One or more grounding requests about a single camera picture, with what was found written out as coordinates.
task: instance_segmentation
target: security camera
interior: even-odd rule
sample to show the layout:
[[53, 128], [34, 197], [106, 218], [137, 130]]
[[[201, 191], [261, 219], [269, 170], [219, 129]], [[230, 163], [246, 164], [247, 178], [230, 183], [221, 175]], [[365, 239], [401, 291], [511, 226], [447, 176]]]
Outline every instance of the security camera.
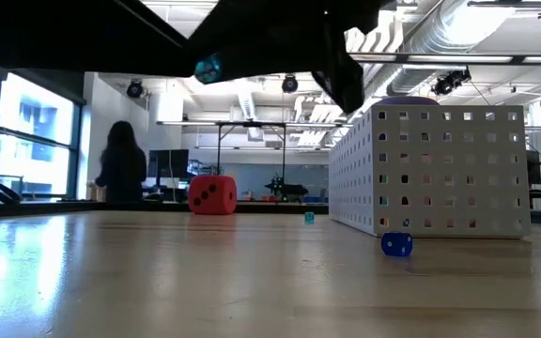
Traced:
[[287, 94], [295, 93], [298, 90], [298, 80], [293, 73], [286, 74], [286, 78], [283, 80], [283, 92]]
[[131, 84], [127, 88], [127, 96], [131, 99], [141, 99], [146, 95], [146, 90], [141, 85], [141, 80], [131, 80]]

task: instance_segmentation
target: window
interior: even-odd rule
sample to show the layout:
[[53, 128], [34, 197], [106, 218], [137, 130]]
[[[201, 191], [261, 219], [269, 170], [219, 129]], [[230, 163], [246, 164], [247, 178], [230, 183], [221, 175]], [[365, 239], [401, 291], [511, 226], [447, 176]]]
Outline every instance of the window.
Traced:
[[73, 112], [72, 101], [17, 75], [2, 83], [0, 127], [69, 145]]
[[0, 134], [0, 175], [23, 177], [27, 193], [64, 194], [69, 150]]

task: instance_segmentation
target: woman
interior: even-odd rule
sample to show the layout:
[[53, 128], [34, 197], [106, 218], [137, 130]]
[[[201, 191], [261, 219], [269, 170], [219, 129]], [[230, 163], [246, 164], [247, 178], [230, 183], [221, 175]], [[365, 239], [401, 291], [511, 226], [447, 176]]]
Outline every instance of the woman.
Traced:
[[147, 175], [146, 155], [137, 145], [129, 122], [118, 121], [112, 126], [100, 162], [101, 174], [95, 183], [106, 187], [106, 202], [141, 201], [141, 182]]

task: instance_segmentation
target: square hole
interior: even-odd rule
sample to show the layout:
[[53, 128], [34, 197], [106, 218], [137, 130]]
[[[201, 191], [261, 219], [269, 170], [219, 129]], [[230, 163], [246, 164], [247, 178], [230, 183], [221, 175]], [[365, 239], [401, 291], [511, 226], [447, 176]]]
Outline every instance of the square hole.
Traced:
[[467, 154], [465, 156], [465, 163], [467, 163], [467, 164], [475, 164], [475, 162], [476, 162], [475, 155]]
[[455, 205], [455, 199], [456, 199], [456, 198], [455, 198], [454, 196], [448, 196], [448, 197], [446, 197], [446, 200], [445, 200], [444, 205], [445, 205], [446, 207], [454, 207], [454, 205]]
[[422, 154], [421, 155], [421, 162], [424, 163], [424, 164], [431, 164], [431, 155]]
[[455, 177], [453, 177], [452, 175], [446, 175], [445, 177], [443, 177], [443, 182], [448, 187], [454, 187]]

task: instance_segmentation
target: metal pole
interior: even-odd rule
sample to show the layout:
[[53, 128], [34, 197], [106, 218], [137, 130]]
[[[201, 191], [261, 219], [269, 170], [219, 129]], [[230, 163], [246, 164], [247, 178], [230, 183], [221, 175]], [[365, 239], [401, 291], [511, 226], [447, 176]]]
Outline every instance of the metal pole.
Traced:
[[221, 130], [223, 129], [222, 125], [218, 126], [218, 149], [216, 151], [216, 175], [221, 174], [221, 141], [223, 140], [223, 135]]
[[286, 184], [286, 135], [287, 127], [283, 126], [283, 184]]

